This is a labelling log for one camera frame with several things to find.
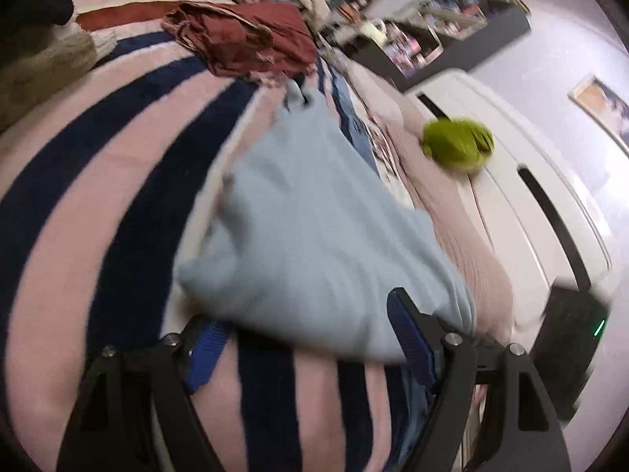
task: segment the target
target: green indicator light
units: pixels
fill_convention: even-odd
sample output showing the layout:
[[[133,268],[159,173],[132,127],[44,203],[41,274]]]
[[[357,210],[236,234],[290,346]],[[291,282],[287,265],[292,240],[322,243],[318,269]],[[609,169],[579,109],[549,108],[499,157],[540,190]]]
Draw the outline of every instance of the green indicator light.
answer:
[[[601,324],[598,325],[598,328],[596,329],[594,336],[598,336],[599,333],[601,333],[601,330],[603,329],[603,325],[605,324],[605,320],[601,321]]]

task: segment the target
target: framed picture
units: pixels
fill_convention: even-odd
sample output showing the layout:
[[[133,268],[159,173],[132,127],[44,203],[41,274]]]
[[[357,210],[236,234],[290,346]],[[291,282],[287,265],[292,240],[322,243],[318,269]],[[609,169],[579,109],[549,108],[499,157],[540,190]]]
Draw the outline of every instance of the framed picture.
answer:
[[[629,105],[595,76],[568,97],[583,108],[629,155]]]

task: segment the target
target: striped rug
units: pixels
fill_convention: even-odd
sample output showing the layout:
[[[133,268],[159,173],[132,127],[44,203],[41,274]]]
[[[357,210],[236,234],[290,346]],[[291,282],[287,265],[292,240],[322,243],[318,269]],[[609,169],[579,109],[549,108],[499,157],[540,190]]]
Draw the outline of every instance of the striped rug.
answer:
[[[86,362],[105,345],[152,345],[197,312],[173,268],[198,254],[223,172],[284,98],[214,77],[164,33],[181,1],[226,0],[75,0],[84,28],[115,30],[114,52],[0,135],[0,408],[45,472]],[[356,116],[338,104],[343,78],[320,61],[305,82],[345,130]],[[409,384],[400,367],[239,331],[193,402],[227,472],[376,472],[419,431]]]

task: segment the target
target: light blue cloth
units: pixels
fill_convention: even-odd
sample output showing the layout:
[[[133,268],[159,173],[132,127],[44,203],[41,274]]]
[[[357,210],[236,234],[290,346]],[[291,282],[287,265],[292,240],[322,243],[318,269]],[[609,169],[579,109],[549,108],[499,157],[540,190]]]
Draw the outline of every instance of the light blue cloth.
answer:
[[[212,317],[341,358],[405,361],[386,314],[397,287],[421,312],[474,327],[470,292],[429,216],[395,202],[323,96],[294,82],[226,180],[202,254],[177,274]]]

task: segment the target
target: green plush frog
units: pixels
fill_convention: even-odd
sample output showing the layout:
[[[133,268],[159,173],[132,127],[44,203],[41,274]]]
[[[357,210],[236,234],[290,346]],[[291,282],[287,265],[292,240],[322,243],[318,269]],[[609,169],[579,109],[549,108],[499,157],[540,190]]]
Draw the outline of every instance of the green plush frog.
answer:
[[[491,157],[494,137],[479,122],[438,119],[424,126],[422,149],[445,168],[473,173]]]

